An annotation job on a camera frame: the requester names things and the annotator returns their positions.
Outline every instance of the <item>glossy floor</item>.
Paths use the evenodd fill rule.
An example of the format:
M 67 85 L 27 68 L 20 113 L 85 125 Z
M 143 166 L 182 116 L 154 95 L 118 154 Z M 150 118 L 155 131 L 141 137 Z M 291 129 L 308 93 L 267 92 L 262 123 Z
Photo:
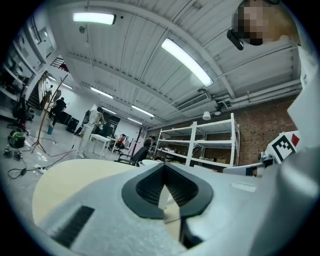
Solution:
M 13 130 L 7 128 L 7 124 L 10 121 L 0 119 L 0 150 L 4 152 L 8 143 L 8 135 Z M 20 148 L 23 151 L 23 161 L 17 161 L 13 158 L 6 158 L 3 153 L 0 154 L 0 177 L 1 185 L 4 188 L 8 199 L 15 207 L 16 211 L 21 214 L 21 217 L 27 221 L 33 222 L 32 217 L 32 198 L 38 180 L 41 178 L 37 170 L 27 171 L 24 176 L 19 176 L 16 179 L 9 178 L 8 170 L 10 169 L 34 169 L 36 167 L 47 167 L 59 162 L 67 161 L 71 159 L 79 158 L 78 147 L 81 141 L 80 137 L 74 136 L 72 133 L 66 130 L 66 126 L 60 123 L 56 123 L 52 135 L 47 133 L 49 121 L 45 119 L 43 128 L 40 134 L 40 143 L 45 149 L 46 153 L 39 147 L 36 147 L 34 152 L 31 153 L 31 146 L 36 141 L 36 137 L 39 133 L 41 124 L 41 117 L 35 116 L 33 122 L 27 122 L 26 127 L 29 131 L 29 136 L 25 140 L 25 146 Z M 89 152 L 87 158 L 98 159 L 99 155 L 91 153 L 94 143 L 90 143 L 88 148 Z M 103 143 L 97 142 L 95 152 L 99 153 Z M 111 153 L 105 150 L 105 157 L 102 159 L 113 161 L 118 159 L 119 154 L 117 152 Z M 15 177 L 19 174 L 18 171 L 13 170 L 10 175 Z

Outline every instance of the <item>air conditioning unit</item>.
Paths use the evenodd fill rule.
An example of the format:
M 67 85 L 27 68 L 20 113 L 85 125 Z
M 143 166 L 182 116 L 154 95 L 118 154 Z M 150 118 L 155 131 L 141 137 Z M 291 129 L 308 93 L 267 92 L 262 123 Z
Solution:
M 190 108 L 194 108 L 196 106 L 202 105 L 206 102 L 209 102 L 211 100 L 210 95 L 207 93 L 203 93 L 198 95 L 197 97 L 194 97 L 192 99 L 189 99 L 188 101 L 182 103 L 177 107 L 179 111 L 186 111 Z

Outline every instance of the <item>white ceiling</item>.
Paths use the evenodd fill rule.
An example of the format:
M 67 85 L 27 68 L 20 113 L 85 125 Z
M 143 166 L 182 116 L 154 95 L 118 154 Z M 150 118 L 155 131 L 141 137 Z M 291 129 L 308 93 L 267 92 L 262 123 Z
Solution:
M 110 110 L 158 126 L 212 112 L 216 106 L 213 100 L 185 112 L 176 109 L 204 87 L 161 48 L 165 38 L 174 40 L 214 80 L 205 87 L 213 98 L 225 94 L 240 97 L 298 77 L 298 50 L 288 49 L 293 46 L 289 40 L 246 44 L 239 51 L 227 39 L 231 15 L 239 2 L 91 0 L 90 12 L 115 14 L 116 20 L 114 25 L 90 23 L 84 34 L 79 27 L 86 24 L 74 22 L 72 17 L 75 12 L 87 11 L 87 1 L 52 1 L 48 10 L 54 39 L 75 83 L 88 92 L 92 86 L 113 95 L 114 100 L 100 96 L 101 104 Z M 132 104 L 155 117 L 150 119 L 132 109 Z

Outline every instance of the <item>fluorescent light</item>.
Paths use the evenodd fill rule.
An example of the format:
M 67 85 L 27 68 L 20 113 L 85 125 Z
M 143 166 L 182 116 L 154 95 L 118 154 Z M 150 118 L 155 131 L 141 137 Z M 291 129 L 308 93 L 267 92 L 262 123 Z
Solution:
M 73 14 L 74 22 L 95 22 L 112 25 L 115 23 L 116 16 L 106 13 L 79 12 Z
M 48 75 L 48 78 L 50 78 L 51 80 L 57 81 L 56 79 L 54 79 L 52 76 Z
M 136 121 L 136 120 L 133 120 L 133 119 L 131 119 L 130 117 L 128 117 L 128 119 L 131 120 L 131 121 L 133 121 L 133 122 L 136 122 L 136 123 L 139 124 L 139 125 L 142 125 L 142 122 L 138 122 L 138 121 Z
M 145 113 L 145 114 L 147 114 L 147 115 L 150 116 L 150 117 L 155 117 L 154 114 L 150 114 L 149 112 L 144 111 L 143 109 L 138 108 L 138 107 L 136 107 L 136 106 L 134 106 L 134 105 L 132 105 L 132 108 L 135 109 L 135 110 L 139 110 L 139 111 L 141 111 L 142 113 Z
M 68 88 L 71 89 L 71 90 L 73 89 L 71 86 L 66 85 L 65 83 L 62 83 L 62 85 L 65 86 L 65 87 L 68 87 Z
M 164 40 L 161 47 L 181 61 L 182 64 L 184 64 L 192 73 L 195 74 L 197 78 L 199 78 L 204 86 L 208 87 L 213 84 L 213 81 L 203 70 L 203 68 L 200 67 L 200 65 L 192 57 L 190 57 L 189 54 L 187 54 L 169 38 Z
M 101 107 L 103 110 L 105 110 L 105 111 L 108 111 L 108 112 L 110 112 L 110 113 L 112 113 L 112 114 L 114 114 L 114 115 L 116 115 L 117 113 L 116 112 L 113 112 L 113 111 L 111 111 L 111 110 L 109 110 L 109 109 L 106 109 L 105 107 Z
M 101 94 L 101 95 L 104 95 L 104 96 L 106 96 L 106 97 L 109 97 L 109 98 L 111 98 L 111 99 L 114 98 L 114 97 L 112 97 L 111 95 L 106 94 L 106 93 L 104 93 L 103 91 L 97 90 L 97 89 L 95 89 L 95 88 L 93 88 L 93 87 L 91 87 L 91 90 L 94 91 L 94 92 L 96 92 L 96 93 L 98 93 L 98 94 Z

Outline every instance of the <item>white lamp shade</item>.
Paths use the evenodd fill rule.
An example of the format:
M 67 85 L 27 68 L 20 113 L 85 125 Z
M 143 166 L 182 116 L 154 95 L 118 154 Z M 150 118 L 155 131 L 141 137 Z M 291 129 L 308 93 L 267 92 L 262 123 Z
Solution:
M 206 121 L 210 120 L 211 119 L 210 113 L 208 111 L 204 112 L 202 119 Z

